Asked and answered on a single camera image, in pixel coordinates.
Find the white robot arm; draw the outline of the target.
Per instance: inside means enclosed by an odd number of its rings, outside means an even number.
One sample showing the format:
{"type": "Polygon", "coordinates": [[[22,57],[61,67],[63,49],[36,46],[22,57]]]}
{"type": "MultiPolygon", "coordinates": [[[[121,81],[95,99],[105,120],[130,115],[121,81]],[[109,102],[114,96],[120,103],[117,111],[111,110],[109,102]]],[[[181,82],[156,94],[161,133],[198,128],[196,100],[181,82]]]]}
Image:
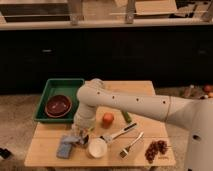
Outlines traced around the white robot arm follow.
{"type": "Polygon", "coordinates": [[[189,131],[184,171],[213,171],[213,99],[185,99],[110,91],[101,79],[84,83],[77,91],[79,106],[74,124],[89,129],[99,106],[115,108],[189,131]]]}

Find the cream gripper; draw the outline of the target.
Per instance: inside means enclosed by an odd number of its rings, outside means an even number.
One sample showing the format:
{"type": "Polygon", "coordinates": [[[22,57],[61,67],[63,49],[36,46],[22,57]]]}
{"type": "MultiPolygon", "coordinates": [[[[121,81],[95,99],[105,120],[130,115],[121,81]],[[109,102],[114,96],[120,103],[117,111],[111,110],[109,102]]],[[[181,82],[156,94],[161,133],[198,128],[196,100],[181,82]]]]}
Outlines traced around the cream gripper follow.
{"type": "Polygon", "coordinates": [[[95,128],[95,118],[84,118],[76,115],[72,126],[73,134],[80,137],[85,137],[95,128]]]}

